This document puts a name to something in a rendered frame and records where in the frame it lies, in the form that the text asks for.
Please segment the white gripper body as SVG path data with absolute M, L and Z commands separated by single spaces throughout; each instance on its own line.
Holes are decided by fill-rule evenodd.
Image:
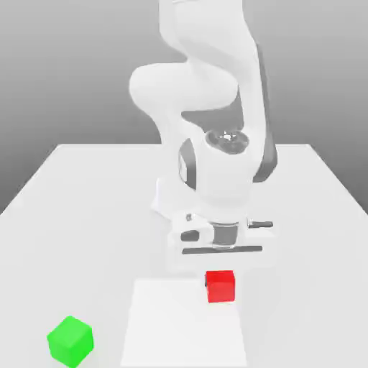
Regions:
M 215 248 L 184 242 L 168 246 L 168 271 L 202 275 L 207 271 L 231 270 L 241 274 L 275 264 L 275 241 L 252 240 L 247 245 Z

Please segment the small red cube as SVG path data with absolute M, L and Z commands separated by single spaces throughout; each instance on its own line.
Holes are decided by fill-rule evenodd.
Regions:
M 232 270 L 207 271 L 205 286 L 209 303 L 235 301 L 235 276 Z

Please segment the small green cube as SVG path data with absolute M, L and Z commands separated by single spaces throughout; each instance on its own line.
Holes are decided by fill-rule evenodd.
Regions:
M 92 328 L 73 316 L 65 317 L 47 342 L 51 357 L 68 368 L 76 368 L 94 348 Z

